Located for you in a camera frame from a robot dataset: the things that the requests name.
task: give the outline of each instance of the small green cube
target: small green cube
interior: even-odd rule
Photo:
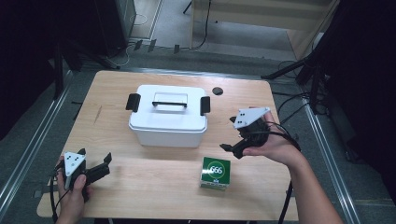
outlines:
[[[201,188],[226,190],[230,185],[231,162],[204,157]]]

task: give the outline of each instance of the black handle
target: black handle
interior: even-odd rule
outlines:
[[[152,105],[154,105],[154,106],[157,106],[157,105],[182,105],[184,107],[187,107],[186,103],[160,102],[160,101],[153,101]]]
[[[129,94],[128,102],[126,103],[125,109],[132,110],[136,113],[137,110],[139,109],[140,98],[141,96],[138,93]]]
[[[210,112],[210,96],[201,97],[201,116]]]

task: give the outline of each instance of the wooden table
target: wooden table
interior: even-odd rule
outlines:
[[[128,127],[128,95],[142,84],[200,87],[211,97],[208,125],[198,148],[142,147]],[[214,95],[221,87],[224,93]],[[108,152],[110,175],[92,184],[86,217],[276,220],[286,197],[286,166],[264,157],[238,160],[219,144],[240,141],[229,117],[239,108],[269,106],[277,119],[270,86],[262,80],[225,77],[153,75],[101,71],[96,74],[65,151],[87,150],[87,168]],[[231,185],[225,191],[200,188],[203,157],[231,161]],[[50,217],[50,196],[37,208]],[[297,220],[294,199],[286,220]]]
[[[294,54],[300,60],[310,52],[318,34],[326,31],[338,4],[339,0],[216,0],[212,1],[209,19],[288,29]],[[192,1],[191,47],[194,22],[205,23],[208,5],[209,0]]]

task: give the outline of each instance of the black cord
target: black cord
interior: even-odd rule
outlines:
[[[309,105],[309,103],[303,104],[302,106],[300,106],[296,111],[294,111],[292,114],[290,114],[287,118],[282,119],[280,121],[280,124],[284,124],[286,123],[286,121],[288,121],[289,119],[291,119],[294,115],[296,115],[301,109],[303,109],[306,105]]]
[[[283,127],[282,125],[277,124],[275,122],[272,122],[272,121],[265,121],[265,122],[274,124],[278,129],[282,130],[284,133],[276,133],[276,132],[254,132],[254,133],[268,133],[268,134],[281,136],[281,137],[285,138],[286,140],[288,140],[295,148],[297,148],[297,150],[301,151],[300,145],[298,145],[297,141],[294,140],[290,136],[289,132],[286,130],[285,127]],[[289,203],[290,203],[290,198],[291,198],[292,192],[293,192],[293,185],[292,185],[292,183],[290,181],[289,187],[288,187],[288,190],[287,190],[287,193],[286,193],[285,202],[283,204],[282,212],[281,212],[281,214],[279,216],[278,224],[283,223],[283,220],[285,219],[285,215],[286,215],[286,212],[288,211],[288,207],[289,207]]]
[[[207,38],[207,23],[209,21],[209,12],[210,12],[210,6],[212,5],[212,1],[209,0],[209,7],[207,8],[207,15],[206,15],[206,23],[205,23],[205,37],[204,40],[202,41],[202,43],[197,46],[197,47],[193,47],[193,48],[181,48],[181,49],[189,49],[189,50],[198,50],[201,48],[201,46],[206,42],[206,38]]]
[[[56,214],[56,208],[58,207],[59,202],[61,201],[61,199],[64,196],[62,196],[62,198],[59,199],[59,201],[55,205],[55,199],[54,199],[54,196],[53,196],[53,191],[54,191],[54,189],[53,189],[53,181],[56,179],[56,176],[58,175],[58,170],[60,168],[62,168],[62,167],[64,167],[64,161],[60,161],[59,164],[53,169],[53,172],[50,175],[50,181],[49,181],[49,199],[50,199],[50,206],[51,206],[51,209],[52,209],[52,220],[53,220],[54,223],[58,220],[58,215]]]
[[[287,99],[286,101],[284,101],[284,102],[279,106],[278,110],[276,111],[277,114],[278,114],[278,115],[280,114],[280,109],[281,109],[287,102],[289,102],[289,101],[291,101],[291,100],[293,100],[293,99],[295,99],[295,98],[297,98],[297,97],[308,98],[308,97],[309,97],[309,92],[303,92],[303,93],[300,93],[300,94],[296,94],[296,95],[291,96],[289,99]]]
[[[273,95],[283,95],[283,96],[294,96],[295,94],[291,93],[285,93],[285,92],[280,92],[280,91],[271,91]]]
[[[280,65],[281,65],[282,63],[295,63],[295,61],[283,61],[283,62],[279,63],[279,64],[277,65],[277,70],[278,70],[278,71],[280,70]],[[295,77],[290,77],[290,76],[286,75],[287,73],[283,74],[283,76],[288,77],[288,78],[297,78],[298,75],[296,74],[295,69],[293,70],[293,73],[294,73]]]

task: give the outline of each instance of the human hand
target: human hand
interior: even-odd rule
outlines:
[[[82,196],[82,190],[85,186],[86,176],[79,175],[74,183],[73,190],[64,189],[64,176],[63,171],[59,171],[57,174],[59,198],[61,199],[61,214],[57,220],[57,224],[60,223],[78,223],[84,214],[84,197]],[[91,194],[91,188],[87,188],[88,195]]]
[[[262,119],[267,122],[270,132],[284,133],[275,125],[271,112],[265,113]],[[269,134],[267,142],[262,147],[247,147],[243,154],[244,156],[265,156],[287,166],[293,165],[303,156],[290,141],[275,134]]]

